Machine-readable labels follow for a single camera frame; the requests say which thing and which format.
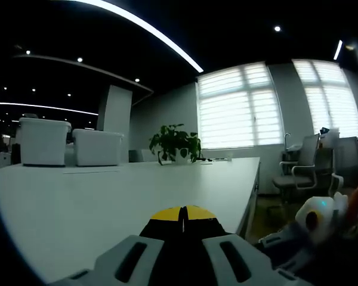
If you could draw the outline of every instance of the plant pot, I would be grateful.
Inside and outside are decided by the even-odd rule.
[[[189,158],[190,158],[190,154],[188,153],[187,150],[187,155],[185,158],[183,158],[183,156],[180,154],[180,150],[179,149],[175,149],[176,150],[176,156],[175,156],[175,161],[173,162],[174,164],[177,165],[185,165],[188,164],[189,162]]]

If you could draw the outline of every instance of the chair armrest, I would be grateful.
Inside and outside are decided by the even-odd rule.
[[[310,166],[294,166],[292,168],[292,176],[294,178],[294,183],[296,185],[296,189],[314,189],[317,186],[317,175],[316,175],[316,171],[314,170],[314,168],[316,167],[316,165],[310,165]],[[313,186],[307,186],[305,188],[302,188],[300,186],[297,185],[297,181],[296,181],[296,176],[295,176],[295,170],[296,169],[313,169],[313,180],[314,180],[314,184]]]
[[[335,193],[335,192],[332,192],[333,183],[334,183],[335,179],[338,180],[338,186],[337,186],[337,189],[335,190],[335,192],[339,191],[344,186],[344,178],[342,176],[338,176],[336,173],[332,173],[332,180],[331,180],[330,187],[329,187],[329,196],[331,196],[331,197],[333,197],[333,195]]]
[[[283,169],[283,165],[297,165],[297,161],[281,161],[280,162],[280,169],[281,169],[281,174],[284,175],[284,169]]]

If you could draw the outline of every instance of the window blinds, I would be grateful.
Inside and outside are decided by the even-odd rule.
[[[198,109],[203,148],[283,142],[277,96],[264,63],[199,77]]]
[[[335,63],[294,60],[304,85],[313,129],[339,128],[340,137],[358,137],[358,110],[347,79]]]

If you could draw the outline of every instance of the yellow and black object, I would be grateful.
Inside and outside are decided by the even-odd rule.
[[[173,207],[154,214],[140,234],[164,241],[150,285],[181,285],[188,281],[192,285],[216,285],[202,240],[227,234],[213,213],[198,206]]]

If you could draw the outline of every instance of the faucet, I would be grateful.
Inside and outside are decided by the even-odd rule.
[[[284,135],[284,147],[285,147],[285,151],[288,149],[287,146],[286,146],[286,137],[288,137],[288,136],[292,136],[292,134],[290,134],[290,133],[285,133],[285,135]]]

